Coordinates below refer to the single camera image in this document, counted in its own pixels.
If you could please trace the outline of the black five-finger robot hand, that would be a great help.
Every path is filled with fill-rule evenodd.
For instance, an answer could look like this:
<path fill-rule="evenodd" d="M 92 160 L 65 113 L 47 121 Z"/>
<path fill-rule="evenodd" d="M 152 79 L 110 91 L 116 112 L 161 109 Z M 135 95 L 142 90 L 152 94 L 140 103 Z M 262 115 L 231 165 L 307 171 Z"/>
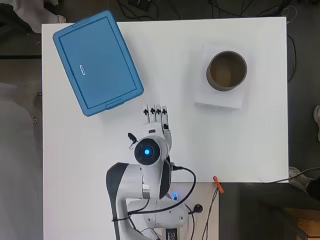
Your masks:
<path fill-rule="evenodd" d="M 159 104 L 145 105 L 143 115 L 145 118 L 145 123 L 142 126 L 143 135 L 159 136 L 166 141 L 169 147 L 172 147 L 167 108 Z"/>

